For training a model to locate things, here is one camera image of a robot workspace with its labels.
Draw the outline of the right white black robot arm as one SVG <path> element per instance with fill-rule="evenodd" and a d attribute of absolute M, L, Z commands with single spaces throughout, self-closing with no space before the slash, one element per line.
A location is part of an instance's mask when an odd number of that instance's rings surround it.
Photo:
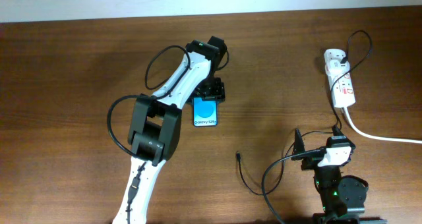
<path fill-rule="evenodd" d="M 355 144 L 338 127 L 326 145 L 307 151 L 303 135 L 295 130 L 293 160 L 301 161 L 303 171 L 314 171 L 314 186 L 323 212 L 313 215 L 313 223 L 387 223 L 379 217 L 360 218 L 365 213 L 369 183 L 353 175 L 343 176 L 340 168 L 351 161 Z"/>

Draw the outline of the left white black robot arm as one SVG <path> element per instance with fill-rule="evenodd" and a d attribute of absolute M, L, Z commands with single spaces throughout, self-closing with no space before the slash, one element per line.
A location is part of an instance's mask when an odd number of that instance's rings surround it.
<path fill-rule="evenodd" d="M 212 36 L 208 42 L 194 40 L 181 48 L 183 58 L 175 72 L 153 86 L 153 94 L 132 95 L 135 101 L 127 142 L 124 147 L 111 127 L 114 101 L 107 113 L 111 139 L 131 157 L 131 171 L 125 194 L 114 223 L 145 223 L 148 205 L 159 172 L 174 154 L 181 133 L 183 107 L 193 107 L 196 127 L 218 124 L 218 104 L 224 102 L 224 83 L 214 74 L 223 69 L 229 58 L 223 39 Z"/>

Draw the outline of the blue screen Samsung smartphone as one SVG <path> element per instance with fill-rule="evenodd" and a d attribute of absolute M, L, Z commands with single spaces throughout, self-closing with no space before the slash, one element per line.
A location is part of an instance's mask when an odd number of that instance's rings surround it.
<path fill-rule="evenodd" d="M 193 100 L 193 124 L 196 127 L 216 126 L 218 124 L 217 102 L 214 100 Z"/>

